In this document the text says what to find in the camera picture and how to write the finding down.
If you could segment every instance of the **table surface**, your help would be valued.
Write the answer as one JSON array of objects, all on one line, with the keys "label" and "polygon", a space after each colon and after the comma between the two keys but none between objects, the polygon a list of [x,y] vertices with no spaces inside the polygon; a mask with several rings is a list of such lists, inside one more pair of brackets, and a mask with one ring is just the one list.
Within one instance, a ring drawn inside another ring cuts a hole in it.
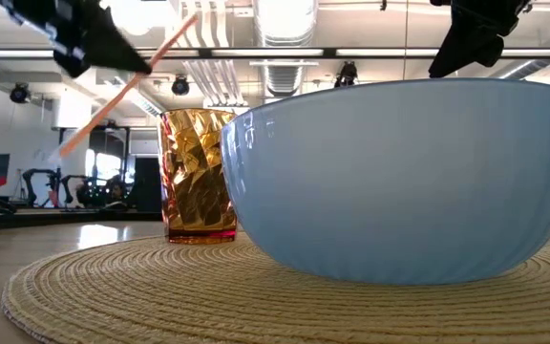
[{"label": "table surface", "polygon": [[[0,230],[0,300],[2,288],[9,277],[40,258],[79,248],[163,234],[163,224],[158,222],[71,224]],[[13,326],[0,310],[0,343],[34,342]]]}]

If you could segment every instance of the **light blue bowl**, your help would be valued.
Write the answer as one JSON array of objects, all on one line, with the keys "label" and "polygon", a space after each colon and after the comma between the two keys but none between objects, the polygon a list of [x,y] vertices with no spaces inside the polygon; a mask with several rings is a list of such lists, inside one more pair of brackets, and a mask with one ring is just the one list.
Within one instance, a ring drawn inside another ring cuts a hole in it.
[{"label": "light blue bowl", "polygon": [[496,276],[550,238],[550,86],[441,79],[293,97],[222,131],[228,193],[276,261],[423,285]]}]

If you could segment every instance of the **black robotic arm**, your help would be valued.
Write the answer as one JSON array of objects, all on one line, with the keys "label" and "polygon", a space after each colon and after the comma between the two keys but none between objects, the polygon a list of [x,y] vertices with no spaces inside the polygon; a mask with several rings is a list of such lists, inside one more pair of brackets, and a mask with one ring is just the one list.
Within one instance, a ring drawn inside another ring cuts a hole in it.
[{"label": "black robotic arm", "polygon": [[452,25],[430,67],[430,77],[444,77],[473,62],[493,67],[530,0],[431,0],[451,6]]},{"label": "black robotic arm", "polygon": [[54,60],[71,77],[92,65],[150,74],[152,68],[114,25],[99,0],[0,0],[19,25],[30,24],[53,43]]}]

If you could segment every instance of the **ceiling light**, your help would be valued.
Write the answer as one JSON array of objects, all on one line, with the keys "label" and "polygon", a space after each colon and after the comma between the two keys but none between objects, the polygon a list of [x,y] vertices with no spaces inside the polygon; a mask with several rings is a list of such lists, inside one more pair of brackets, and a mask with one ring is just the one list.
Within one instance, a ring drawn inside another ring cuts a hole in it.
[{"label": "ceiling light", "polygon": [[502,56],[506,57],[524,57],[539,54],[540,56],[550,57],[550,49],[504,49]]},{"label": "ceiling light", "polygon": [[[421,3],[412,3],[410,7],[407,7],[405,3],[398,4],[388,4],[387,11],[408,11],[409,13],[414,14],[428,14],[428,15],[451,15],[451,11],[440,10],[440,9],[431,9],[428,8],[430,4],[426,2],[425,4]],[[320,11],[383,11],[383,5],[381,2],[366,2],[366,3],[350,3],[346,4],[341,3],[329,3],[322,4],[319,8]]]},{"label": "ceiling light", "polygon": [[252,67],[305,67],[319,66],[315,61],[249,61]]},{"label": "ceiling light", "polygon": [[295,39],[311,31],[315,24],[315,0],[255,1],[256,24],[266,37]]},{"label": "ceiling light", "polygon": [[337,56],[383,56],[383,57],[399,57],[399,56],[429,56],[434,57],[438,54],[438,49],[337,49]]},{"label": "ceiling light", "polygon": [[145,35],[152,29],[149,13],[140,0],[116,0],[110,3],[112,19],[117,27],[132,35]]},{"label": "ceiling light", "polygon": [[53,58],[53,50],[52,49],[45,49],[45,50],[0,50],[0,58],[45,58],[45,59],[52,59]]},{"label": "ceiling light", "polygon": [[[137,53],[141,57],[146,57],[146,58],[152,57],[152,55],[154,55],[155,52],[156,50],[151,48],[137,49]],[[166,59],[166,58],[172,58],[172,57],[197,57],[197,56],[199,56],[199,51],[194,49],[172,48],[162,58]]]},{"label": "ceiling light", "polygon": [[212,55],[217,57],[232,56],[321,56],[322,49],[215,49]]}]

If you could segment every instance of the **orange stick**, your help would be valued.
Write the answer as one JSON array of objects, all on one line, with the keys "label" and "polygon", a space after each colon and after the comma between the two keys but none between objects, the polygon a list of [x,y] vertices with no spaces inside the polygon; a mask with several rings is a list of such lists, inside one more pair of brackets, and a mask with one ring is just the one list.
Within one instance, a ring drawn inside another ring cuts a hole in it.
[{"label": "orange stick", "polygon": [[[197,22],[197,15],[192,14],[188,15],[181,21],[181,26],[175,31],[173,36],[169,38],[168,40],[164,41],[162,45],[159,47],[157,52],[152,56],[150,59],[150,66],[154,68],[154,66],[159,62],[162,57],[167,54],[169,49],[180,39],[180,37],[188,30],[192,25],[194,25]],[[133,75],[133,78],[118,92],[118,94],[112,98],[110,101],[107,102],[101,109],[99,109],[96,114],[91,118],[91,121],[89,121],[84,127],[82,127],[79,131],[77,131],[68,141],[63,142],[59,149],[59,155],[60,158],[65,158],[68,155],[70,155],[74,149],[86,138],[89,134],[91,134],[91,131],[95,129],[96,126],[107,116],[107,114],[112,111],[112,109],[120,103],[120,101],[126,96],[126,94],[131,91],[132,88],[134,88],[143,75],[135,74]]]}]

